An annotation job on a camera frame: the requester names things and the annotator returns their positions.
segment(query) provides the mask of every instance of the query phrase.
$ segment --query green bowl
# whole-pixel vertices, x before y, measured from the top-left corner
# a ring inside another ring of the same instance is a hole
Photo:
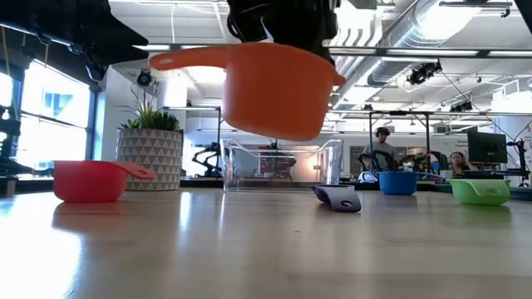
[[[501,205],[510,199],[510,181],[503,179],[448,179],[455,199],[464,204]]]

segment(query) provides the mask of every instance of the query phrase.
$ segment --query blue bowl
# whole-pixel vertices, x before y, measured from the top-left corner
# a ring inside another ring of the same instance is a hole
[[[412,195],[417,189],[417,172],[381,172],[379,185],[386,195]]]

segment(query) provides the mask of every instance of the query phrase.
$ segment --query white geometric planter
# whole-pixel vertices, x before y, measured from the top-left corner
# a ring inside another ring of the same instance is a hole
[[[142,165],[155,179],[127,176],[128,191],[169,191],[180,187],[181,134],[167,130],[119,129],[116,160]]]

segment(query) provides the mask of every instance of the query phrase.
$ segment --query potted plant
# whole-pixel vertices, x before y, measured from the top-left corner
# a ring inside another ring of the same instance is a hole
[[[167,191],[180,186],[181,143],[180,122],[167,111],[155,109],[156,89],[150,100],[146,93],[137,99],[137,107],[121,106],[135,115],[118,130],[116,159],[133,162],[153,171],[152,181],[128,176],[126,190]]]

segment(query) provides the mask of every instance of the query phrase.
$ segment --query orange measuring cup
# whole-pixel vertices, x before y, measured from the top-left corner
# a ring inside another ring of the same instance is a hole
[[[222,116],[250,133],[281,140],[318,136],[333,86],[345,83],[333,65],[309,51],[269,42],[197,47],[153,56],[150,66],[227,70]]]

